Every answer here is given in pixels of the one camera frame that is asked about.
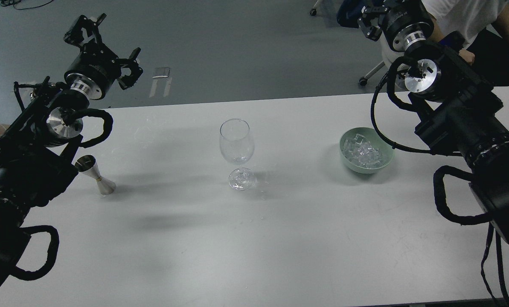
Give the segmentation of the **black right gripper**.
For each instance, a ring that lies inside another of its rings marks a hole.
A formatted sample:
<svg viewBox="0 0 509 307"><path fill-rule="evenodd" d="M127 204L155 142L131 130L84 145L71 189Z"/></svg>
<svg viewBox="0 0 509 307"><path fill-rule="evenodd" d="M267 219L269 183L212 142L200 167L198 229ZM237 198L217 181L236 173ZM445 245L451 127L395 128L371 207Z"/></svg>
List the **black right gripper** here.
<svg viewBox="0 0 509 307"><path fill-rule="evenodd" d="M383 33L389 48L395 52L405 52L415 41L430 37L434 29L421 2L383 2L383 6L364 6L358 27L372 41L378 41Z"/></svg>

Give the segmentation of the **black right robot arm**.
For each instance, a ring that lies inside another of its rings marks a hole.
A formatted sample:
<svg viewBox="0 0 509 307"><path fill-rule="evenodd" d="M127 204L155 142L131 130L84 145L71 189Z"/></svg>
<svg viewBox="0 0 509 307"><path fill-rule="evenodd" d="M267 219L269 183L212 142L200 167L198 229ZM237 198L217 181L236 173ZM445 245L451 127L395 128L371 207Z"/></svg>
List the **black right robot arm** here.
<svg viewBox="0 0 509 307"><path fill-rule="evenodd" d="M509 131L496 119L502 101L493 86L459 55L465 39L453 31L440 42L430 41L434 24L420 0L385 0L375 6L365 1L358 25L373 41L385 36L392 51L402 52L390 65L371 103L377 134L393 148L431 155L463 156L471 172L444 165L433 175L434 202L447 220L460 225L489 225L483 261L495 242L500 289L506 305L501 240L509 244ZM375 121L375 103L382 85L399 109L414 112L420 123L415 133L427 150L389 140ZM447 204L444 177L467 181L483 210L459 216Z"/></svg>

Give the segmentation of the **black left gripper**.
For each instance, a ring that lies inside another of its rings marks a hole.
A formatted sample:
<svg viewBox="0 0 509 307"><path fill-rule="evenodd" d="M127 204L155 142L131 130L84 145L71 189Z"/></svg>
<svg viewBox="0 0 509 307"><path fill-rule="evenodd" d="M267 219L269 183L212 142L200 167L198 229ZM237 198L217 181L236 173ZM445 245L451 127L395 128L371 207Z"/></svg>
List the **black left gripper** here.
<svg viewBox="0 0 509 307"><path fill-rule="evenodd" d="M64 74L67 84L84 81L90 88L89 99L100 100L117 80L122 90L135 85L143 74L137 57L141 48L135 48L128 58L118 58L102 41L99 26L107 15L96 20L80 15L64 35L65 43L78 47L79 55Z"/></svg>

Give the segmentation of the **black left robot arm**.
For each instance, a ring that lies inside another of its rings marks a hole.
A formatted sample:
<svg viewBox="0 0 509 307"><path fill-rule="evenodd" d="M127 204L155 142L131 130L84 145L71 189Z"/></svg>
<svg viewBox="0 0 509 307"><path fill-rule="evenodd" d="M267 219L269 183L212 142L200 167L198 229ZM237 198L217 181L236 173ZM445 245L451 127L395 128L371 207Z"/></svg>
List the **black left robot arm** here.
<svg viewBox="0 0 509 307"><path fill-rule="evenodd" d="M90 108L118 82L134 86L143 69L141 49L119 58L102 40L96 20L79 16L64 41L79 55L63 82L46 76L39 84L14 83L20 115L0 137L0 287L9 276L23 281L44 277L54 267L59 247L55 227L24 227L34 207L44 207L63 194L79 173L73 163L79 148L104 142L111 134L110 113Z"/></svg>

